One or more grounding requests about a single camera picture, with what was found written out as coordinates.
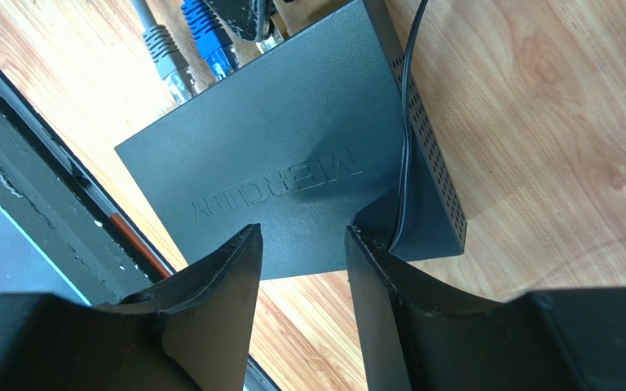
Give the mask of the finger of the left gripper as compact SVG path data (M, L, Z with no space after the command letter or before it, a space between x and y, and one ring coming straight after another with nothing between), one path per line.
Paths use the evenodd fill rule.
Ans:
M272 0L206 0L205 3L239 39L260 42L270 37Z

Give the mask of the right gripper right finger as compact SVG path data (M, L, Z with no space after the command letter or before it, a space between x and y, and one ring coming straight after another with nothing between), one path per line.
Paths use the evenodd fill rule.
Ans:
M492 301L399 260L353 226L345 247L371 390L626 390L626 288Z

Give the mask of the black network switch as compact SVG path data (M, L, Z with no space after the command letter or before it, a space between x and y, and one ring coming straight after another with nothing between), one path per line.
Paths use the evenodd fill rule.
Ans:
M404 261L467 222L383 1L351 1L117 146L185 260L261 227L263 279L342 270L348 226Z

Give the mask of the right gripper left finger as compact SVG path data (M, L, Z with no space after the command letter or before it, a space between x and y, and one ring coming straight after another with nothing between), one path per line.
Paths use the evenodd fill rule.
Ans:
M121 302L0 294L0 390L240 390L262 266L249 224Z

